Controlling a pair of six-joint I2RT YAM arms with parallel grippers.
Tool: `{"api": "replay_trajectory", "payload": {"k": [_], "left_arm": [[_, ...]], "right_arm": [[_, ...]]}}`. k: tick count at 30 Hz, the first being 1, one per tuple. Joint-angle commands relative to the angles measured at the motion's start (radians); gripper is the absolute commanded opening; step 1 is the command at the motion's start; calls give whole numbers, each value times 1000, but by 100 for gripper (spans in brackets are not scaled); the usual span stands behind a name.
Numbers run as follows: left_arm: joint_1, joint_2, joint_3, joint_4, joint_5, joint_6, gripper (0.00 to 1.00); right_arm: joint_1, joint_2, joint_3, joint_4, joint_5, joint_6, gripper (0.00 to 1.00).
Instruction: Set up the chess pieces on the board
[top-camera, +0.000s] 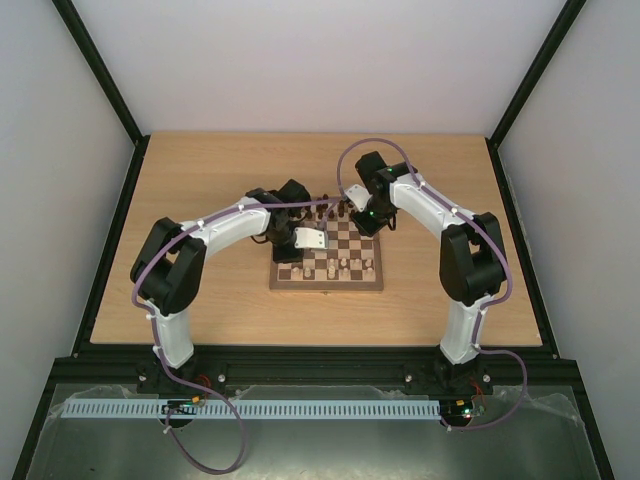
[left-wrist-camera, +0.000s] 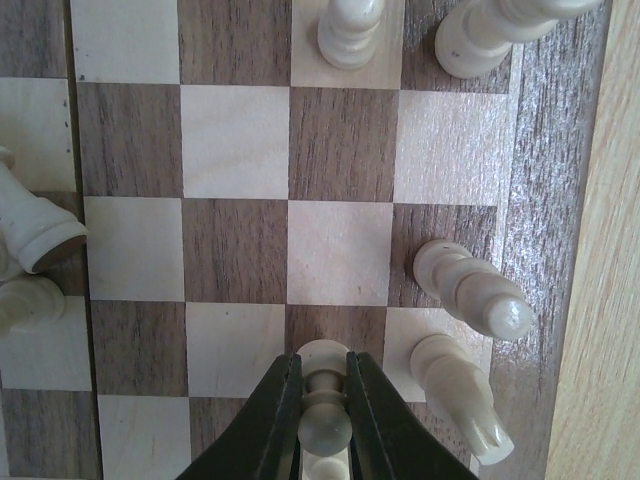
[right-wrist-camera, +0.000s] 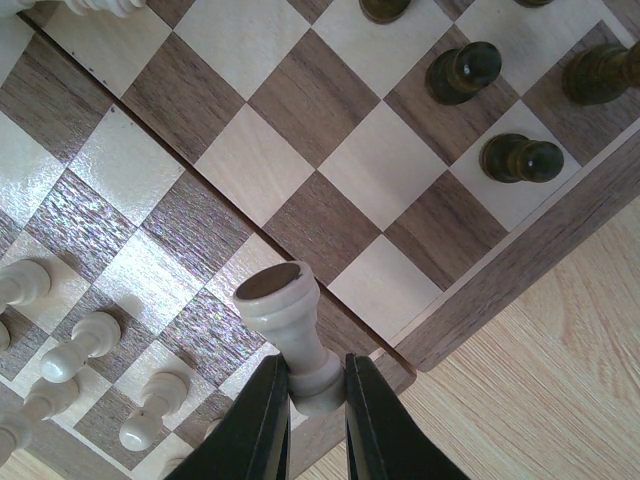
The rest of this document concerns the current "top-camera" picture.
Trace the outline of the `white chess piece nine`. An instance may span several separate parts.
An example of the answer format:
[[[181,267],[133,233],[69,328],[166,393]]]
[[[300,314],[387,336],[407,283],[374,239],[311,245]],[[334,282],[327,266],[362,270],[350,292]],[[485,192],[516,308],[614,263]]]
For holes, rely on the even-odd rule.
[[[298,267],[293,267],[291,270],[291,279],[293,281],[300,281],[302,279],[301,270]]]

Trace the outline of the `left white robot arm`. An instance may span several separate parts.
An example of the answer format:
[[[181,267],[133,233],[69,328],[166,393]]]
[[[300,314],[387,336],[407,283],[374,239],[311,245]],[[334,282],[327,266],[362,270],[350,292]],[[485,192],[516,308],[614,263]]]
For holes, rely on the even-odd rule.
[[[188,307],[198,294],[205,262],[245,238],[262,236],[277,263],[297,262],[292,220],[311,201],[291,179],[278,190],[257,188],[208,217],[177,223],[164,217],[153,225],[130,272],[132,300],[152,322],[154,353],[174,369],[193,355]]]

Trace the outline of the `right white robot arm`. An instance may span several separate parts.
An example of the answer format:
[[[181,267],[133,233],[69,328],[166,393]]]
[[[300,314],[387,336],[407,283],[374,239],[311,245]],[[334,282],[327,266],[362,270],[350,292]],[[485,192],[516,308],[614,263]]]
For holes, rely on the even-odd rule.
[[[458,391],[471,379],[467,362],[479,353],[486,311],[501,285],[511,282],[499,221],[460,207],[412,167],[389,166],[376,151],[363,155],[355,169],[364,184],[350,187],[346,196],[356,207],[350,217],[361,235],[395,229],[402,210],[439,240],[439,279],[451,303],[440,341],[447,360],[436,367],[436,379],[443,389]]]

